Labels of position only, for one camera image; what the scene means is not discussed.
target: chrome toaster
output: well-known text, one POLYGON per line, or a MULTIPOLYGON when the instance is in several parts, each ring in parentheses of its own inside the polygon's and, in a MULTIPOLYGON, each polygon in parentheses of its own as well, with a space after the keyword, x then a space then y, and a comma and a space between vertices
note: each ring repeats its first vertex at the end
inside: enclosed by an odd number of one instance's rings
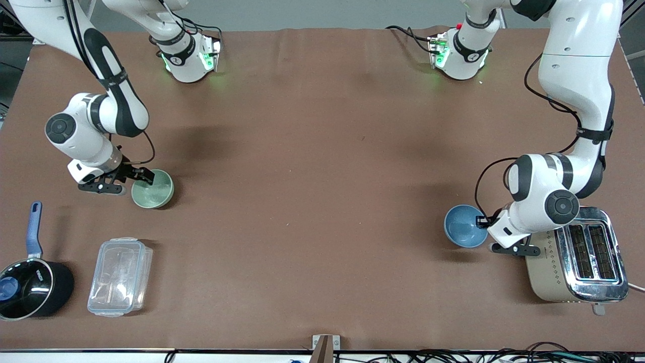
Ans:
POLYGON ((531 288, 543 300, 601 304, 618 302, 629 286, 609 217, 595 207, 580 207, 571 224, 531 235, 539 256, 527 256, 531 288))

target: plastic food container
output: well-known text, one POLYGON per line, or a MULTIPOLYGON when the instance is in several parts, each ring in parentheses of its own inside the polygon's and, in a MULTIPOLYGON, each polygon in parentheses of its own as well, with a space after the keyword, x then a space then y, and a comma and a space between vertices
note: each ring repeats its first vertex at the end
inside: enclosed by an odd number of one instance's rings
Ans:
POLYGON ((152 249, 136 238, 104 242, 96 260, 87 310, 99 316, 121 316, 143 307, 152 249))

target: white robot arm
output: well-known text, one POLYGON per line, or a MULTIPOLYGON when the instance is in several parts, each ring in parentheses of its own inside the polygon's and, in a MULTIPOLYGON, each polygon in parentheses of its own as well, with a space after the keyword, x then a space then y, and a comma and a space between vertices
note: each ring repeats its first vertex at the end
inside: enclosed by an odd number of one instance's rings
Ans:
POLYGON ((176 80, 196 82, 216 70, 221 39, 189 33, 183 20, 172 13, 185 8, 188 0, 103 0, 103 3, 150 33, 161 50, 166 69, 176 80))
POLYGON ((430 60, 454 79, 472 78, 484 66, 490 42, 499 30, 498 8, 510 8, 509 0, 461 0, 466 19, 459 28, 440 34, 431 42, 430 60))
POLYGON ((148 111, 107 38, 96 30, 76 0, 10 0, 16 15, 34 37, 83 61, 106 94, 76 94, 64 111, 53 115, 45 133, 57 149, 71 157, 68 170, 79 188, 121 194, 112 183, 96 183, 109 175, 152 183, 148 169, 135 169, 105 133, 135 137, 148 126, 148 111))
MULTIPOLYGON (((490 6, 500 1, 481 3, 490 6)), ((506 180, 513 202, 485 225, 503 248, 510 248, 531 233, 568 225, 579 211, 578 199, 599 187, 613 128, 614 92, 607 69, 622 14, 621 0, 511 0, 511 6, 533 20, 542 16, 549 19, 551 29, 541 56, 539 82, 551 99, 577 112, 580 124, 570 154, 525 154, 511 165, 506 180)), ((497 30, 494 22, 489 28, 497 30)), ((465 37, 465 28, 466 23, 454 39, 471 44, 465 37)), ((473 38, 484 41, 473 48, 490 41, 488 28, 479 29, 477 34, 473 38)), ((479 68, 467 62, 460 65, 458 61, 463 57, 453 54, 450 45, 454 43, 447 44, 450 57, 443 57, 446 74, 457 74, 458 79, 474 76, 479 68)))

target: container lid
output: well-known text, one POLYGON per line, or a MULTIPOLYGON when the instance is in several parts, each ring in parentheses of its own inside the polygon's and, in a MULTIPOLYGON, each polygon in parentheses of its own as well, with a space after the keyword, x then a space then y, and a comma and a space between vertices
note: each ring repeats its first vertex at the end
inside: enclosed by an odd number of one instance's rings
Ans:
POLYGON ((104 242, 96 261, 87 309, 96 315, 121 316, 132 311, 144 275, 146 247, 133 238, 104 242))

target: saucepan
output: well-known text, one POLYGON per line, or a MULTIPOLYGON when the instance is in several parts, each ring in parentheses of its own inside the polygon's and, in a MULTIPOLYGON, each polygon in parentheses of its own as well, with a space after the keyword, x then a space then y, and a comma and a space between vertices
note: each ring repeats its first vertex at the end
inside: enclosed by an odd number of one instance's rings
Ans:
POLYGON ((0 319, 21 320, 31 316, 50 316, 72 295, 74 276, 59 262, 42 260, 38 240, 43 204, 34 202, 27 225, 27 258, 13 263, 0 273, 0 319))

